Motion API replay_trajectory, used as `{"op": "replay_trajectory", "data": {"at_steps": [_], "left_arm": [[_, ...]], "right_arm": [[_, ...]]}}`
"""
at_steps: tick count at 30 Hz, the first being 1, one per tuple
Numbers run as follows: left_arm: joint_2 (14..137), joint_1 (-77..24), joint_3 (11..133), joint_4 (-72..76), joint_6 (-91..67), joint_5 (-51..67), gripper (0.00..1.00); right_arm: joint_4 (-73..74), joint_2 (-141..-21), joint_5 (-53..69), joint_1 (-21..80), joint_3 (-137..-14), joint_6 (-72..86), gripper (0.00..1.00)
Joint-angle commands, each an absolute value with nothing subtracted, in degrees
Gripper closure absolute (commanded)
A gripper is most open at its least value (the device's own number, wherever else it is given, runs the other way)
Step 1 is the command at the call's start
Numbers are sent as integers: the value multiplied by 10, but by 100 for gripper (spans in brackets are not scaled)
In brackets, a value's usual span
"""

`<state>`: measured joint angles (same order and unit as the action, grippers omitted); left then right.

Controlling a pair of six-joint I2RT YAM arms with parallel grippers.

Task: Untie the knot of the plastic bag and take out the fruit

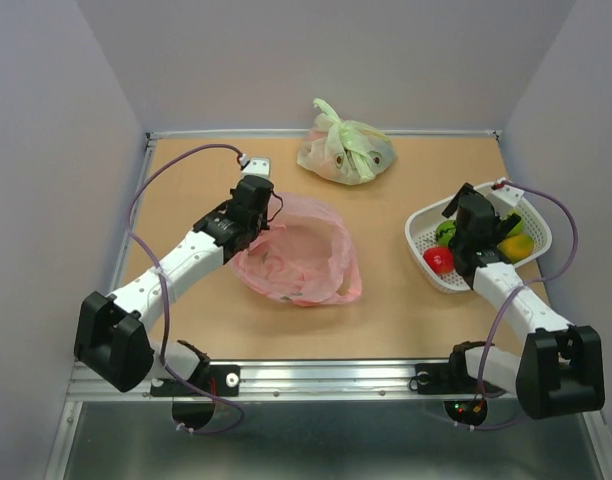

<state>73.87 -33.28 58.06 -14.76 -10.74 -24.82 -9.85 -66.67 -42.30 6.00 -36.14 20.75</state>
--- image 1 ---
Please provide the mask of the yellow green mango fruit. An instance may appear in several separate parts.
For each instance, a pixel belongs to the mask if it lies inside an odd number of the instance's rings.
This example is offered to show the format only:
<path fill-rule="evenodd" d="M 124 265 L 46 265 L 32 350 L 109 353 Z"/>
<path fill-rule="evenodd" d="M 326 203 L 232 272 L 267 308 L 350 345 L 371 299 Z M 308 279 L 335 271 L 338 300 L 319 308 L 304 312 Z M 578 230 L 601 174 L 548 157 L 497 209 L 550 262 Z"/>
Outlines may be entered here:
<path fill-rule="evenodd" d="M 515 264 L 527 259 L 533 252 L 535 242 L 530 235 L 519 234 L 510 236 L 497 246 L 499 251 Z"/>

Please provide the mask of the green striped round fruit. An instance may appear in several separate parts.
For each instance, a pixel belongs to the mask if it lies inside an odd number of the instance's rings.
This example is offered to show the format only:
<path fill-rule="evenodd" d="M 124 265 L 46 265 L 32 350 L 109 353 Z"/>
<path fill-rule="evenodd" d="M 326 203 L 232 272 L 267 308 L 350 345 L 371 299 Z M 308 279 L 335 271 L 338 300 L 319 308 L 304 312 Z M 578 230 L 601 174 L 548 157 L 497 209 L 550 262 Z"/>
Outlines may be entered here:
<path fill-rule="evenodd" d="M 441 222 L 435 229 L 435 242 L 438 246 L 448 247 L 456 232 L 456 222 L 452 219 Z"/>

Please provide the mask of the red apple fruit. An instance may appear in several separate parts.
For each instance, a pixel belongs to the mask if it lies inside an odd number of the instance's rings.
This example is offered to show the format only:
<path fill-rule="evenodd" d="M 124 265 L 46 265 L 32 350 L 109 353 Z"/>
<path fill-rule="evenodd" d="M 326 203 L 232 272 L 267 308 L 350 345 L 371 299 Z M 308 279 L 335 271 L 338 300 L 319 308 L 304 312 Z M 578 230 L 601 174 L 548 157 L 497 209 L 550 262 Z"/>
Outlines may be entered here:
<path fill-rule="evenodd" d="M 446 246 L 435 246 L 423 253 L 423 259 L 436 275 L 447 275 L 454 270 L 454 258 Z"/>

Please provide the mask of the pink plastic bag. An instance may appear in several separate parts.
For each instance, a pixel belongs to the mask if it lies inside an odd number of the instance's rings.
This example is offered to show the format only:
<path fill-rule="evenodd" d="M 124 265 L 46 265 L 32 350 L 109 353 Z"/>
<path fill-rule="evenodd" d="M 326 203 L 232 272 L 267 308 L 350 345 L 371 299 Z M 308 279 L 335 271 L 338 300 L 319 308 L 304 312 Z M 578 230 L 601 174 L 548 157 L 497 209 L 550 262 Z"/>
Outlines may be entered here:
<path fill-rule="evenodd" d="M 230 261 L 253 291 L 302 307 L 345 305 L 363 292 L 354 242 L 341 215 L 312 197 L 281 192 L 269 229 Z"/>

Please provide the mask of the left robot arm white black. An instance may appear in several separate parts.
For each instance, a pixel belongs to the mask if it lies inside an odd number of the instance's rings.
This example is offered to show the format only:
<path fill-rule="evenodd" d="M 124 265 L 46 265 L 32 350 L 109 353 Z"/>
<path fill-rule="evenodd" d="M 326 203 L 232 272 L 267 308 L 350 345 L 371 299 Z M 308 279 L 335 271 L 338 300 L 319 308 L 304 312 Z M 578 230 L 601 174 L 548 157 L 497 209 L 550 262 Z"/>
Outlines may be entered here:
<path fill-rule="evenodd" d="M 185 393 L 201 392 L 208 384 L 207 355 L 185 341 L 164 347 L 149 332 L 190 287 L 268 228 L 273 193 L 270 180 L 243 176 L 231 198 L 196 222 L 155 266 L 109 294 L 89 294 L 80 307 L 76 359 L 122 393 L 146 379 L 171 378 L 169 369 Z"/>

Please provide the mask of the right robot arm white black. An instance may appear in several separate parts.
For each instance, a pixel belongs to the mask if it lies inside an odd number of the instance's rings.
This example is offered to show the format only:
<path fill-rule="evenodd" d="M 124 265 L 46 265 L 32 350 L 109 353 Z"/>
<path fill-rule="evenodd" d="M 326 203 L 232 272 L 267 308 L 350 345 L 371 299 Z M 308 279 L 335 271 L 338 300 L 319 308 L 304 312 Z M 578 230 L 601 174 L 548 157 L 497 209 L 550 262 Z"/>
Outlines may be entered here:
<path fill-rule="evenodd" d="M 503 213 L 518 205 L 525 188 L 501 179 L 483 195 L 465 183 L 442 214 L 456 218 L 449 243 L 456 273 L 498 313 L 494 324 L 506 320 L 524 346 L 520 357 L 494 348 L 487 337 L 481 347 L 446 366 L 449 384 L 485 396 L 494 385 L 519 400 L 532 419 L 597 411 L 605 404 L 602 344 L 590 326 L 576 326 L 552 310 L 523 280 L 499 248 L 517 224 Z"/>

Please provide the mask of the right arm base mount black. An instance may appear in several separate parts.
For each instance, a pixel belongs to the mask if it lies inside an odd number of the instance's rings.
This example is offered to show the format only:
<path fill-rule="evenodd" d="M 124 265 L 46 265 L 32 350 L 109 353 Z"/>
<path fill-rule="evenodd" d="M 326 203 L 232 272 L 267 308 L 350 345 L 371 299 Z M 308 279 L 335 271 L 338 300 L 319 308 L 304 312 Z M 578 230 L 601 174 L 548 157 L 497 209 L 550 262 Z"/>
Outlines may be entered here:
<path fill-rule="evenodd" d="M 466 395 L 465 400 L 449 398 L 443 402 L 447 419 L 454 426 L 471 431 L 492 431 L 493 426 L 484 425 L 488 414 L 487 399 L 478 391 L 477 380 L 468 374 L 466 362 L 467 353 L 484 345 L 483 341 L 466 341 L 454 346 L 447 360 L 417 363 L 408 389 L 426 396 Z"/>

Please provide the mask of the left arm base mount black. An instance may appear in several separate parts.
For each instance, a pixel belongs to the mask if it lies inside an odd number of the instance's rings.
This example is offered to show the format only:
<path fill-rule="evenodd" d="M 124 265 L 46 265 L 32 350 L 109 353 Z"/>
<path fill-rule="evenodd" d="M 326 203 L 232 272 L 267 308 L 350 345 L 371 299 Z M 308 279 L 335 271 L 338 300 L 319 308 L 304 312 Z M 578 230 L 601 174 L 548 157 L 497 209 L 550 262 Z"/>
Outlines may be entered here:
<path fill-rule="evenodd" d="M 149 394 L 173 401 L 175 428 L 190 435 L 225 433 L 245 418 L 234 401 L 239 393 L 241 368 L 234 364 L 211 366 L 211 359 L 194 345 L 179 340 L 155 358 Z"/>

